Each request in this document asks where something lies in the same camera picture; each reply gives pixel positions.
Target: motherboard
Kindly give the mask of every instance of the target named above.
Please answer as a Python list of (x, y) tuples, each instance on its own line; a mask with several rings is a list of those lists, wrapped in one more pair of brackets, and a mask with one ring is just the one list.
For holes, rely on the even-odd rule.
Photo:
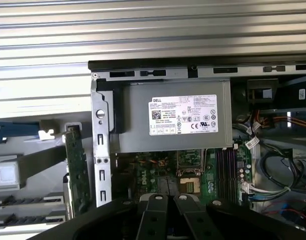
[(242, 184), (252, 182), (252, 156), (243, 141), (234, 148), (134, 153), (135, 196), (161, 193), (196, 195), (241, 203)]

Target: corrugated metal surface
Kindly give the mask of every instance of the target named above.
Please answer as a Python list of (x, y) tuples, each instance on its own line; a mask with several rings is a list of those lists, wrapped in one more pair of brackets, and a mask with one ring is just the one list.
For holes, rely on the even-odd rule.
[(306, 0), (0, 1), (0, 118), (90, 111), (89, 60), (306, 52)]

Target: power supply label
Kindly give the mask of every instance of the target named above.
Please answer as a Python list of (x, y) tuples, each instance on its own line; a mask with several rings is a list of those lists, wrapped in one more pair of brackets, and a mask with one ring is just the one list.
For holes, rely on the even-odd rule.
[(153, 97), (148, 109), (152, 136), (218, 132), (216, 95)]

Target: green circuit board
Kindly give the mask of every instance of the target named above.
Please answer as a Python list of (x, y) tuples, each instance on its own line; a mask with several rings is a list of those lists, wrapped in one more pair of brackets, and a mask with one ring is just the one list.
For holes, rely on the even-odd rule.
[(84, 153), (79, 126), (69, 126), (65, 134), (66, 158), (70, 176), (73, 216), (87, 211), (91, 199)]
[(206, 151), (205, 172), (202, 174), (202, 195), (200, 201), (202, 204), (207, 204), (217, 197), (216, 193), (216, 171), (215, 171), (215, 149)]
[[(238, 149), (137, 153), (137, 197), (145, 193), (190, 193), (198, 196), (202, 204), (216, 198), (239, 203), (242, 182), (252, 182), (252, 156), (244, 142), (238, 144)], [(202, 172), (197, 175), (197, 171), (185, 172), (186, 169)]]

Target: blue latch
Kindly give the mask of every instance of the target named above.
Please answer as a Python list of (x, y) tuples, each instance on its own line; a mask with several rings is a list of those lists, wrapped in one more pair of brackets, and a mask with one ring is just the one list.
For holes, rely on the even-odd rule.
[(0, 121), (0, 143), (3, 143), (3, 138), (21, 137), (21, 136), (36, 136), (38, 135), (39, 124), (6, 122)]

